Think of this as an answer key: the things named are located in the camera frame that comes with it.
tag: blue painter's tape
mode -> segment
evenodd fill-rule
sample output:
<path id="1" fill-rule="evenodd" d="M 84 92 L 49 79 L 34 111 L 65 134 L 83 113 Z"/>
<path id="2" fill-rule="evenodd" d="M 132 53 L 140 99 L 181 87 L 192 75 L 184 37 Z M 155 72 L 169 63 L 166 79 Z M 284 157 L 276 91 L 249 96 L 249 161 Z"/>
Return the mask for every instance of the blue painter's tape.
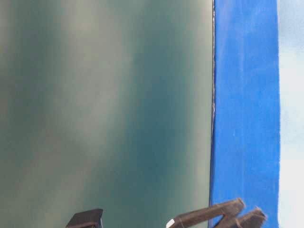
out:
<path id="1" fill-rule="evenodd" d="M 280 155 L 275 0 L 215 0 L 211 204 L 241 197 L 276 228 Z"/>

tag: clamp jaw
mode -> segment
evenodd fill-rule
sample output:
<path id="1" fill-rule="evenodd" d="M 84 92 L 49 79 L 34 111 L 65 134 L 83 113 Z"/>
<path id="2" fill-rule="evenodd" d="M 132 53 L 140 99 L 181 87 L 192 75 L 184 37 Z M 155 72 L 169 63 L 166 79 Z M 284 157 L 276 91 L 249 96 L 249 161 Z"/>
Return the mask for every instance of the clamp jaw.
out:
<path id="1" fill-rule="evenodd" d="M 217 216 L 222 219 L 213 228 L 261 228 L 266 216 L 259 208 L 237 218 L 245 204 L 238 198 L 211 207 L 180 214 L 171 219 L 166 228 L 189 228 Z M 66 228 L 103 228 L 102 209 L 94 209 L 75 214 Z"/>

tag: blue tape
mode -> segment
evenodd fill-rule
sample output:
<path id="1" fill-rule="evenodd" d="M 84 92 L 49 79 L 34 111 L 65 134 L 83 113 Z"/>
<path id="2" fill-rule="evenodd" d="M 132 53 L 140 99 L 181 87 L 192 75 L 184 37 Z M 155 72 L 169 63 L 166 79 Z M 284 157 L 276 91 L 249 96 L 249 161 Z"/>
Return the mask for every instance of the blue tape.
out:
<path id="1" fill-rule="evenodd" d="M 215 0 L 211 204 L 241 197 L 276 228 L 280 155 L 275 0 Z"/>

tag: dark green surface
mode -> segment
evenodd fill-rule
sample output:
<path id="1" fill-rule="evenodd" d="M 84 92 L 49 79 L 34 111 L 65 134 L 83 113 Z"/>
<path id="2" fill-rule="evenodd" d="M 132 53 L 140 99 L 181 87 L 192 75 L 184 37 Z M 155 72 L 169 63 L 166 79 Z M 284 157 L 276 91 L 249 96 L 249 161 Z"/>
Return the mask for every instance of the dark green surface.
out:
<path id="1" fill-rule="evenodd" d="M 206 207 L 211 56 L 210 0 L 1 1 L 1 226 Z"/>

